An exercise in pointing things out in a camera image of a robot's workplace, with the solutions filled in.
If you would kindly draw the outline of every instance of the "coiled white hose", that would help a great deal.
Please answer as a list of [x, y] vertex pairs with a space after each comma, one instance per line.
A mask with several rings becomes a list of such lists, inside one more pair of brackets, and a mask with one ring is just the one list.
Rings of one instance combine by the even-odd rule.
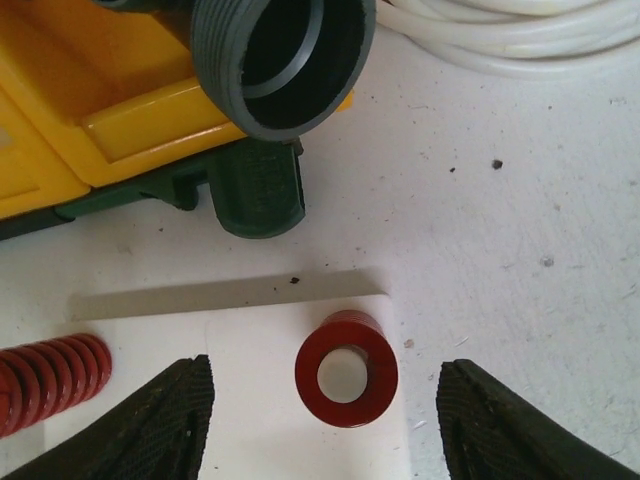
[[378, 22], [428, 52], [521, 79], [640, 62], [640, 0], [377, 0]]

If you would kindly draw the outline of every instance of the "dirt speck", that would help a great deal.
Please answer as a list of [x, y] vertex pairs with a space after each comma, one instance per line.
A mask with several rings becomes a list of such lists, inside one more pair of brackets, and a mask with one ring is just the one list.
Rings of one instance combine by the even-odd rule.
[[131, 251], [131, 247], [129, 245], [119, 244], [116, 246], [116, 249], [118, 250], [118, 253], [122, 255], [133, 255], [133, 252]]
[[609, 99], [609, 105], [626, 105], [627, 99], [625, 97], [614, 97]]
[[556, 264], [556, 261], [553, 258], [553, 255], [544, 255], [540, 259], [540, 265], [542, 265], [545, 268], [553, 267], [555, 264]]

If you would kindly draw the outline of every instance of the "red coil spring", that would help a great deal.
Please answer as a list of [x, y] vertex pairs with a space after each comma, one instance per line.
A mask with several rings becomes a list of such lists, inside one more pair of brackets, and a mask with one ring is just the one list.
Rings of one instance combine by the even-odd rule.
[[109, 348], [88, 333], [0, 350], [0, 438], [93, 398], [111, 369]]

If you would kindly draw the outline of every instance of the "white surface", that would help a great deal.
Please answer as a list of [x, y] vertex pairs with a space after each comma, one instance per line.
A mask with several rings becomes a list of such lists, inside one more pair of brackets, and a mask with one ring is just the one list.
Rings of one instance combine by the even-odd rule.
[[[397, 347], [391, 302], [383, 295], [68, 325], [67, 331], [91, 331], [104, 339], [112, 347], [114, 370], [94, 400], [44, 422], [44, 447], [70, 438], [177, 359], [208, 353], [216, 399], [201, 478], [408, 478], [400, 389], [378, 420], [353, 429], [324, 424], [298, 395], [294, 367], [300, 346], [327, 316], [345, 309], [373, 316]], [[64, 332], [43, 329], [42, 336]]]
[[[380, 30], [354, 108], [304, 138], [299, 226], [240, 240], [203, 196], [1, 242], [0, 344], [43, 322], [382, 289], [409, 347], [412, 478], [448, 478], [436, 383], [465, 357], [640, 470], [639, 77], [497, 79]], [[0, 467], [33, 453], [0, 452]]]
[[336, 403], [355, 402], [367, 388], [367, 364], [348, 348], [329, 352], [320, 362], [317, 380], [320, 391]]

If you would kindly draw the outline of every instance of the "pipe opening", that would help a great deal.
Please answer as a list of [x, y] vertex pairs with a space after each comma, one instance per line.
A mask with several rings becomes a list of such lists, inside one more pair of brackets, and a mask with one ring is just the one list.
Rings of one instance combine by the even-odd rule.
[[364, 18], [361, 0], [272, 0], [242, 64], [243, 96], [255, 120], [291, 129], [322, 115], [354, 75]]

